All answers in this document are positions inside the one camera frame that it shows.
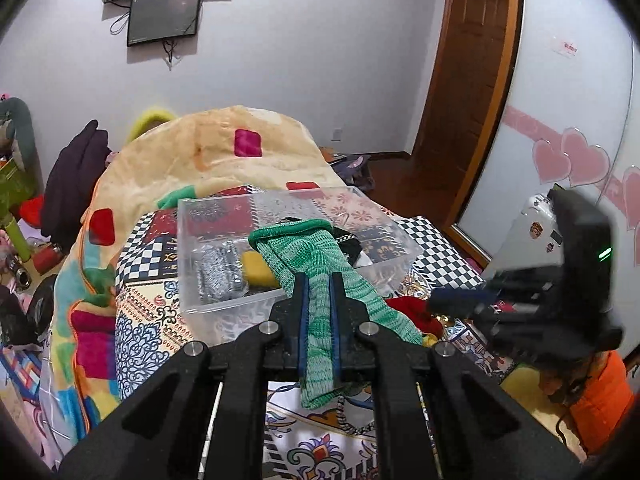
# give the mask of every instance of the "knitted sock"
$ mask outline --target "knitted sock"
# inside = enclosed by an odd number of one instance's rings
[[[301,381],[304,408],[317,408],[339,394],[335,391],[331,358],[332,272],[342,273],[347,297],[363,302],[372,321],[393,330],[405,341],[421,344],[420,332],[411,320],[388,307],[369,282],[349,265],[326,220],[286,222],[257,229],[249,235],[249,244],[262,255],[289,297],[293,294],[296,272],[304,272],[309,278],[306,378]]]

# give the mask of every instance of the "blanket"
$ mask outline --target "blanket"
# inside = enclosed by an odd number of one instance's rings
[[[114,269],[138,219],[181,198],[250,184],[343,186],[309,131],[287,116],[235,106],[191,114],[143,134],[113,159],[94,189],[54,292],[51,363],[60,407],[79,440],[118,404]],[[100,209],[113,211],[115,242],[90,242]]]

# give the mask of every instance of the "yellow sponge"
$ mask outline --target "yellow sponge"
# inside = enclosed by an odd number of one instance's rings
[[[242,274],[249,283],[249,286],[265,286],[269,288],[280,288],[280,283],[271,272],[271,269],[256,251],[247,251],[240,255],[242,263]]]

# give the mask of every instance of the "pink square pattern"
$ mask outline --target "pink square pattern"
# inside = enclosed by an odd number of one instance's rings
[[[260,134],[251,130],[236,130],[234,154],[236,156],[262,156]]]

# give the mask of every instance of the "patterned bedsheet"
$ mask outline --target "patterned bedsheet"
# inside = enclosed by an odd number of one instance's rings
[[[385,210],[423,248],[395,295],[428,298],[432,286],[476,286],[481,278],[425,218]],[[121,399],[143,383],[191,334],[179,314],[176,215],[149,213],[127,240],[116,271],[116,376]],[[458,322],[450,340],[501,381],[512,367]],[[300,406],[294,383],[270,383],[263,478],[375,478],[378,471],[370,388],[358,388],[317,410]]]

